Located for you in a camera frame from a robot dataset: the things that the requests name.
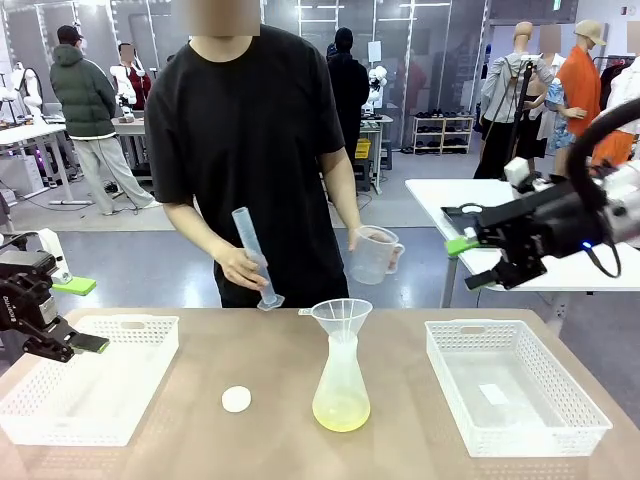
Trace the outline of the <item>person's right hand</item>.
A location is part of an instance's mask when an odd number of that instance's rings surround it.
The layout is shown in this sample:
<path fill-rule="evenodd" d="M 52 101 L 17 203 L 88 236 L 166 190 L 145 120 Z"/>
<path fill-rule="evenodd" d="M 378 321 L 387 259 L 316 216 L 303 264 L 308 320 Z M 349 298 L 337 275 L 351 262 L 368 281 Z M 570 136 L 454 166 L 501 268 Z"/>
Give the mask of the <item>person's right hand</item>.
<path fill-rule="evenodd" d="M 260 274 L 261 266 L 244 249 L 224 245 L 214 259 L 221 266 L 225 278 L 238 286 L 261 291 L 269 285 L 269 281 Z"/>

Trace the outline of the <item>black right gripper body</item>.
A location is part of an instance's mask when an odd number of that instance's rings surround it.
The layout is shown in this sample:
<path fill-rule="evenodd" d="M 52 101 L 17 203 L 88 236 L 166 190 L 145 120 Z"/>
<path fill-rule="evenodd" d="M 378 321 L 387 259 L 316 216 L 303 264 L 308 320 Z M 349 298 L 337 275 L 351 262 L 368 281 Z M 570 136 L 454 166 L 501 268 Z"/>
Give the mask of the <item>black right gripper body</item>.
<path fill-rule="evenodd" d="M 564 258 L 605 242 L 600 216 L 590 212 L 568 182 L 494 208 L 494 232 L 506 251 Z"/>

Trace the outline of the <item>person's left hand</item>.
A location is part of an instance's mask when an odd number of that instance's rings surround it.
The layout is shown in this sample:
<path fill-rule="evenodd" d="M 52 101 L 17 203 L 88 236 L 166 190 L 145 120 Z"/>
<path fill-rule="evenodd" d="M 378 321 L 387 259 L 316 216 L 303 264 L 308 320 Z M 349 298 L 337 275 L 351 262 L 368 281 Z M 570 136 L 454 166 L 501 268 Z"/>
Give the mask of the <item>person's left hand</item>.
<path fill-rule="evenodd" d="M 363 225 L 353 233 L 349 273 L 360 283 L 379 284 L 396 273 L 404 252 L 405 247 L 395 233 L 379 226 Z"/>

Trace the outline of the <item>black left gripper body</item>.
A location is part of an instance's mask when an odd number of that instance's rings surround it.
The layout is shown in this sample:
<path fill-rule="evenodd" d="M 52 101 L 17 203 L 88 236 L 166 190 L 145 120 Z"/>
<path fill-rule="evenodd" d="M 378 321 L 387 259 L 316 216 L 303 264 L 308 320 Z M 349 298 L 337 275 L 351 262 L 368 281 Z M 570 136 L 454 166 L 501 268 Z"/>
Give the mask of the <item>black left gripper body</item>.
<path fill-rule="evenodd" d="M 55 257 L 44 251 L 1 254 L 1 330 L 45 331 L 56 317 L 50 293 Z"/>

